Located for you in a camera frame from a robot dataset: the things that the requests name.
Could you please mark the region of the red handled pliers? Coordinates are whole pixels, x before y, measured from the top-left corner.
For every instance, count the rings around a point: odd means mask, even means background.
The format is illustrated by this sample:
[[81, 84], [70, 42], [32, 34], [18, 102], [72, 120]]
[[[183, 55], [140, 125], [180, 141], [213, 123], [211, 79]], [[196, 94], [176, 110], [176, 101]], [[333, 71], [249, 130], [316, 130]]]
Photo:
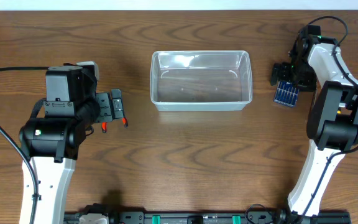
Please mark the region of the red handled pliers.
[[[126, 119], [125, 117], [123, 117], [123, 118], [121, 119], [121, 121], [122, 121], [124, 127], [127, 128], [127, 127], [128, 127], [128, 121], [127, 121], [127, 119]], [[101, 123], [101, 130], [102, 130], [102, 133], [104, 133], [104, 134], [107, 133], [107, 122]]]

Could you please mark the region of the blue precision screwdriver set case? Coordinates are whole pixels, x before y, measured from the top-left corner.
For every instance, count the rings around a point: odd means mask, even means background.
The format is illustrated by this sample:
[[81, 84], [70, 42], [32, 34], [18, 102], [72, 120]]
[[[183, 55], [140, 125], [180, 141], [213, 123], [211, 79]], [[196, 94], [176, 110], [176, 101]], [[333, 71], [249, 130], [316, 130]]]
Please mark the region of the blue precision screwdriver set case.
[[273, 101], [293, 108], [298, 100], [299, 89], [292, 83], [286, 81], [279, 81]]

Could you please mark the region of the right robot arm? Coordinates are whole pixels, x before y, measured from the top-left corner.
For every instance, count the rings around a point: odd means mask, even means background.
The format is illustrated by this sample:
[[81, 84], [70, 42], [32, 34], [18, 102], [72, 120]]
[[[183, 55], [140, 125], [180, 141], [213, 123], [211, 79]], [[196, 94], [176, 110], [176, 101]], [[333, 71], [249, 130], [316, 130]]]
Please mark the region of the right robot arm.
[[307, 24], [298, 31], [289, 63], [275, 63], [270, 84], [274, 102], [293, 107], [300, 91], [319, 91], [306, 125], [310, 140], [306, 162], [290, 192], [289, 212], [315, 217], [324, 191], [340, 161], [358, 150], [358, 80], [341, 57], [340, 42]]

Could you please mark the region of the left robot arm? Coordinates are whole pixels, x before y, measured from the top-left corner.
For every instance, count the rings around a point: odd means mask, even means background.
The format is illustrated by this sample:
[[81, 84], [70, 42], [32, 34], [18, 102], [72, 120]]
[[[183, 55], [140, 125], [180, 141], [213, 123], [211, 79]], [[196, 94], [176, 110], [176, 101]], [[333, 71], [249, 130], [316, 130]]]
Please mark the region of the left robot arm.
[[95, 62], [50, 67], [45, 77], [47, 96], [36, 102], [19, 133], [25, 154], [20, 223], [63, 223], [80, 144], [95, 123], [103, 133], [114, 120], [128, 125], [121, 91], [96, 91]]

